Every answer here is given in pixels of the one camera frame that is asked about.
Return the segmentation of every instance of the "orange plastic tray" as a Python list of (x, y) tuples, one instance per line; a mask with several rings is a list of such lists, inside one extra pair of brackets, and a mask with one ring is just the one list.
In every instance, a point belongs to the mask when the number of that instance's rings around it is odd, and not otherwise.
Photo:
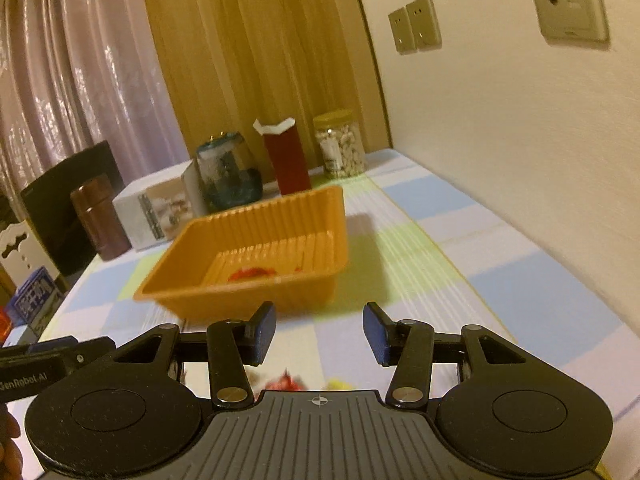
[[(342, 188), (329, 186), (191, 221), (134, 298), (190, 320), (248, 319), (263, 301), (302, 313), (333, 299), (347, 260)], [(277, 274), (228, 282), (249, 267)]]

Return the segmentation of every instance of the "blue square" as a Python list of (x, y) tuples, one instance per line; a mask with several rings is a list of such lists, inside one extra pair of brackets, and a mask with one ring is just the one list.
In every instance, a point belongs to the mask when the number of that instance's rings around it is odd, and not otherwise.
[(76, 292), (70, 304), (65, 307), (65, 312), (73, 312), (90, 306), (99, 306), (116, 301), (137, 264), (138, 261), (133, 260), (92, 272), (81, 283), (80, 290)]
[(540, 252), (469, 278), (519, 346), (555, 367), (593, 349), (622, 322)]
[(396, 152), (396, 150), (392, 150), (390, 148), (385, 148), (384, 150), (377, 150), (373, 153), (367, 153), (367, 169), (372, 170), (378, 166), (382, 166), (386, 162), (390, 160), (394, 160), (395, 158), (402, 157), (400, 153)]
[(474, 205), (476, 202), (435, 175), (383, 188), (413, 220), (422, 220)]
[(159, 307), (153, 301), (120, 300), (111, 305), (104, 330), (144, 327), (148, 316)]

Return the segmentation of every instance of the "white paper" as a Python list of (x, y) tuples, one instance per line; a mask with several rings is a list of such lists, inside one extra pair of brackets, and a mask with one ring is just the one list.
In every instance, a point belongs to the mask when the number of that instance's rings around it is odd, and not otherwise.
[(296, 120), (292, 117), (284, 119), (280, 124), (268, 124), (267, 126), (262, 126), (260, 121), (256, 119), (254, 122), (254, 129), (261, 135), (279, 135), (286, 132), (294, 124), (296, 124)]
[(338, 141), (333, 137), (328, 137), (320, 141), (320, 149), (324, 164), (329, 171), (340, 171), (342, 169), (342, 153)]

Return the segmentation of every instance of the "yellow lid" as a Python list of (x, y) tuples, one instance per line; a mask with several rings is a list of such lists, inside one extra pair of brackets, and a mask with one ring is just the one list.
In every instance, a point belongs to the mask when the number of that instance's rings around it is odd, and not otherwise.
[(316, 130), (328, 130), (329, 128), (336, 128), (351, 121), (353, 121), (353, 110), (343, 108), (342, 110), (334, 110), (333, 112), (314, 117), (314, 128)]

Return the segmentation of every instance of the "curtain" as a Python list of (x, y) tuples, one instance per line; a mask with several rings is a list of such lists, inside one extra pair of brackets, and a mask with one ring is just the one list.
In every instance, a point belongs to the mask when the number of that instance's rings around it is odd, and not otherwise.
[(0, 185), (108, 140), (125, 182), (188, 158), (144, 0), (0, 0)]
[[(220, 131), (239, 130), (268, 178), (273, 171), (252, 123), (292, 116), (308, 164), (316, 166), (322, 158), (312, 118), (345, 107), (359, 116), (367, 151), (389, 146), (358, 0), (349, 0), (355, 16), (350, 22), (339, 12), (337, 1), (344, 0), (145, 1), (190, 151)], [(345, 39), (354, 30), (356, 56)], [(368, 60), (364, 76), (358, 56)], [(363, 100), (363, 92), (373, 99)]]

